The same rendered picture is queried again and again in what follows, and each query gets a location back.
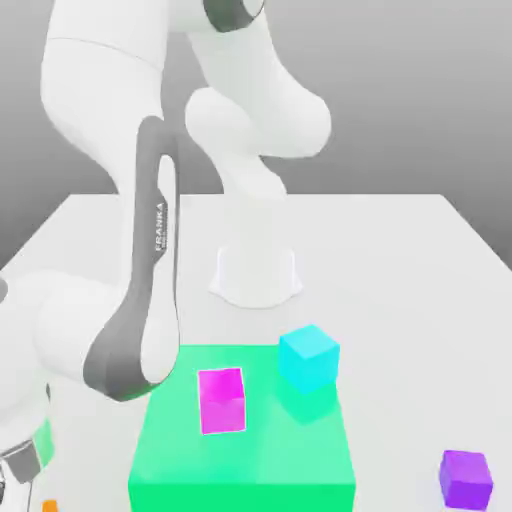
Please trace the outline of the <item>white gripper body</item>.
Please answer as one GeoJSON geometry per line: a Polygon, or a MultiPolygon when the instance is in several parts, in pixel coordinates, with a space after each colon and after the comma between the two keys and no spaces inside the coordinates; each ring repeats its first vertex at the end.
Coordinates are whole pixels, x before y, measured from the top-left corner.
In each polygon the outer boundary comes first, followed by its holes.
{"type": "Polygon", "coordinates": [[[32,483],[0,481],[0,512],[30,512],[32,483]]]}

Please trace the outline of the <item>small magenta cube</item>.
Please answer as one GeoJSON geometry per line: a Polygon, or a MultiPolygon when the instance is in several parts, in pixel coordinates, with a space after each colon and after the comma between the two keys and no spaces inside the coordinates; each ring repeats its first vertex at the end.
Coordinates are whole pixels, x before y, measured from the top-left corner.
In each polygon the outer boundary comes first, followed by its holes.
{"type": "Polygon", "coordinates": [[[202,435],[246,430],[246,395],[240,367],[197,372],[202,435]]]}

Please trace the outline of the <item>small green cube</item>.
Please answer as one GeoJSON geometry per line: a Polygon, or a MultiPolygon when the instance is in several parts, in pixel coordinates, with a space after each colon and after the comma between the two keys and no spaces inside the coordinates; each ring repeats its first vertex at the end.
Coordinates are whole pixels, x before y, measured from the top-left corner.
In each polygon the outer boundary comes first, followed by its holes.
{"type": "Polygon", "coordinates": [[[279,377],[276,394],[285,411],[301,424],[315,422],[330,414],[339,405],[334,383],[303,394],[286,379],[279,377]]]}

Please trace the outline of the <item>small cyan cube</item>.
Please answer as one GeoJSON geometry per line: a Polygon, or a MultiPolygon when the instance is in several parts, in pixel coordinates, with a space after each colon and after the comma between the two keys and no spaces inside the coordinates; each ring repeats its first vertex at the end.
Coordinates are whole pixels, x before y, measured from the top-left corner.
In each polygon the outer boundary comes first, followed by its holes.
{"type": "Polygon", "coordinates": [[[302,394],[335,383],[340,345],[316,325],[308,325],[279,338],[279,374],[302,394]]]}

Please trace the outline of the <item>small purple cube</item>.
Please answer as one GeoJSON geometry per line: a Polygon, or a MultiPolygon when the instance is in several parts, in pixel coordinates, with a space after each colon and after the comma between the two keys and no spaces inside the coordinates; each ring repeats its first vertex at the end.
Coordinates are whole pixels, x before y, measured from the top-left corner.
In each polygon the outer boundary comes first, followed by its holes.
{"type": "Polygon", "coordinates": [[[439,483],[447,507],[472,511],[487,509],[494,482],[483,453],[445,450],[439,483]]]}

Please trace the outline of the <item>large green box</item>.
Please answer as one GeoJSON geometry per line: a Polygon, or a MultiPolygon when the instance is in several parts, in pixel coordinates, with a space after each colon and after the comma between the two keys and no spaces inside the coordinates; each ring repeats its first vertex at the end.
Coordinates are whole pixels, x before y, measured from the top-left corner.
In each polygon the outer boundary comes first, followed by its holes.
{"type": "Polygon", "coordinates": [[[274,345],[184,345],[152,394],[128,480],[132,512],[353,512],[340,404],[301,424],[276,394],[274,345]],[[197,372],[240,367],[246,430],[202,435],[197,372]]]}

